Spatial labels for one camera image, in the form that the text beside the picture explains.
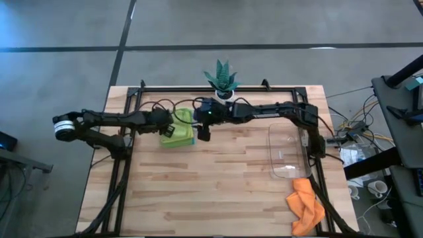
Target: orange cloth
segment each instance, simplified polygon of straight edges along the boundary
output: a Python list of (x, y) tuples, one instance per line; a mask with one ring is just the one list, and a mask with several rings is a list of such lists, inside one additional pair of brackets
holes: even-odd
[(292, 235), (307, 235), (324, 218), (325, 209), (316, 201), (309, 179), (294, 179), (293, 189), (295, 192), (286, 198), (291, 211), (299, 217), (292, 223)]

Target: wooden table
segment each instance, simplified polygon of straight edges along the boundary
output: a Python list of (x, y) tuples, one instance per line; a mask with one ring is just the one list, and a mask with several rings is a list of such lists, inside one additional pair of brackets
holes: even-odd
[[(332, 126), (323, 87), (305, 87), (309, 103), (318, 106), (319, 116)], [(110, 89), (106, 112), (123, 112), (127, 89)], [(212, 96), (143, 93), (141, 101)], [(292, 100), (289, 93), (276, 92), (236, 96), (245, 97), (252, 104)], [(190, 102), (181, 107), (192, 108)], [(145, 106), (146, 110), (150, 108), (151, 105)], [(137, 135), (121, 235), (291, 235), (291, 223), (297, 217), (289, 210), (285, 198), (293, 192), (292, 181), (272, 176), (268, 158), (268, 128), (275, 122), (295, 129), (284, 118), (212, 126), (210, 142), (197, 141), (195, 145), (176, 149), (161, 148), (158, 134)], [(322, 135), (328, 135), (323, 123), (319, 122), (319, 129)], [(118, 128), (101, 128), (101, 132), (112, 135)], [(339, 156), (335, 149), (327, 152)], [(107, 155), (107, 150), (100, 149), (93, 162)], [(330, 201), (348, 225), (358, 231), (342, 164), (330, 157), (322, 163)], [(112, 164), (107, 159), (91, 169), (77, 231), (84, 230), (106, 202)]]

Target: transparent bin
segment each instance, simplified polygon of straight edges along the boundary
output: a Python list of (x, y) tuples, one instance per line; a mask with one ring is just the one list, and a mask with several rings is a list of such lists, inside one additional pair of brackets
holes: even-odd
[(274, 123), (269, 126), (269, 162), (272, 178), (296, 179), (311, 175), (301, 135), (307, 133), (290, 123)]

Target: gray floor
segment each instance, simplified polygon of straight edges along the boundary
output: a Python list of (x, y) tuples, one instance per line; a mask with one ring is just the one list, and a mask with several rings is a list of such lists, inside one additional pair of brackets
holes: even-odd
[[(129, 2), (1, 1), (0, 48), (117, 46)], [(422, 23), (411, 0), (138, 0), (127, 45), (418, 42)], [(213, 71), (219, 58), (230, 60), (231, 70), (246, 85), (266, 78), (273, 85), (324, 85), (333, 95), (370, 86), (372, 77), (396, 72), (421, 52), (126, 52), (117, 85), (138, 85), (141, 79), (148, 85), (205, 85), (202, 71)], [(10, 237), (74, 232), (93, 151), (81, 142), (56, 141), (51, 119), (82, 108), (102, 110), (115, 57), (116, 52), (0, 53), (0, 130), (19, 139), (17, 153), (54, 164), (50, 175), (31, 178), (33, 189), (21, 196)], [(352, 116), (371, 94), (366, 89), (328, 103)], [(388, 136), (380, 109), (372, 114), (372, 130)], [(332, 120), (340, 123), (337, 117)], [(383, 224), (374, 226), (374, 233), (385, 234)]]

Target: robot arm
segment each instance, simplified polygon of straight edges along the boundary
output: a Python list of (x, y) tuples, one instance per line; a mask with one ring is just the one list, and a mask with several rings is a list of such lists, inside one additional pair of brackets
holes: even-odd
[(215, 99), (204, 99), (201, 107), (194, 111), (198, 126), (198, 139), (209, 141), (209, 126), (225, 122), (242, 124), (258, 118), (287, 118), (309, 134), (309, 154), (315, 157), (325, 156), (325, 140), (319, 134), (318, 108), (304, 102), (283, 102), (253, 106), (245, 103), (227, 102), (221, 104)]
[(137, 111), (130, 114), (95, 112), (82, 110), (53, 117), (56, 139), (87, 142), (91, 147), (101, 145), (109, 150), (113, 159), (126, 156), (126, 144), (120, 135), (108, 136), (92, 130), (95, 126), (122, 126), (137, 131), (139, 134), (159, 132), (171, 134), (169, 127), (173, 123), (168, 110), (154, 108), (151, 112)]

